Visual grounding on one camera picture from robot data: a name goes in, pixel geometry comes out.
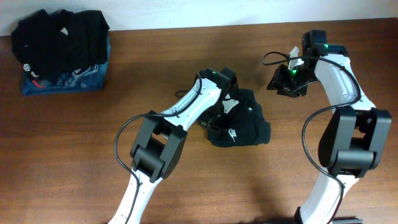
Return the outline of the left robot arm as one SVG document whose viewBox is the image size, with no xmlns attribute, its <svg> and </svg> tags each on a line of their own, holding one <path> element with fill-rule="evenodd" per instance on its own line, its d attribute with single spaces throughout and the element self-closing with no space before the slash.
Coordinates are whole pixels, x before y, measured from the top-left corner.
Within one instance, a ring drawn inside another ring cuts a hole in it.
<svg viewBox="0 0 398 224">
<path fill-rule="evenodd" d="M 134 116 L 121 126 L 120 131 L 124 131 L 131 122 L 143 120 L 130 151 L 131 166 L 120 162 L 130 179 L 110 223 L 140 222 L 155 188 L 177 166 L 190 126 L 204 114 L 221 115 L 223 102 L 235 84 L 233 70 L 200 70 L 192 88 L 169 109 Z"/>
</svg>

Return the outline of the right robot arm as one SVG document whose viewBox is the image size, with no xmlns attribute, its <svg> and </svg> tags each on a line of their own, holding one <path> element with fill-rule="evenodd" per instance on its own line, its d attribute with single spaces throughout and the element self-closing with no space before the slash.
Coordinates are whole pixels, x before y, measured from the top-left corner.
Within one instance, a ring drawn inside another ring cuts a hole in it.
<svg viewBox="0 0 398 224">
<path fill-rule="evenodd" d="M 304 122 L 302 146 L 310 163 L 320 172 L 304 204 L 296 209 L 295 223 L 336 223 L 335 215 L 354 184 L 380 163 L 392 123 L 391 114 L 380 110 L 366 96 L 342 45 L 326 43 L 294 47 L 278 61 L 269 86 L 283 95 L 301 96 L 312 82 L 320 82 L 330 105 Z M 311 120 L 332 111 L 318 144 L 318 160 L 310 156 L 306 131 Z"/>
</svg>

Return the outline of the dark teal t-shirt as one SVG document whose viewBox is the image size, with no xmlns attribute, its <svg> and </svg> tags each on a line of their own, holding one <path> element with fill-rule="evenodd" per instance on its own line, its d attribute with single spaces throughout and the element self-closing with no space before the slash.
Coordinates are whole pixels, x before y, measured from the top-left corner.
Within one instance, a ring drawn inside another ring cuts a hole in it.
<svg viewBox="0 0 398 224">
<path fill-rule="evenodd" d="M 208 131 L 207 139 L 217 147 L 257 146 L 271 140 L 271 124 L 264 119 L 254 92 L 240 89 L 239 104 L 224 114 L 224 131 Z"/>
</svg>

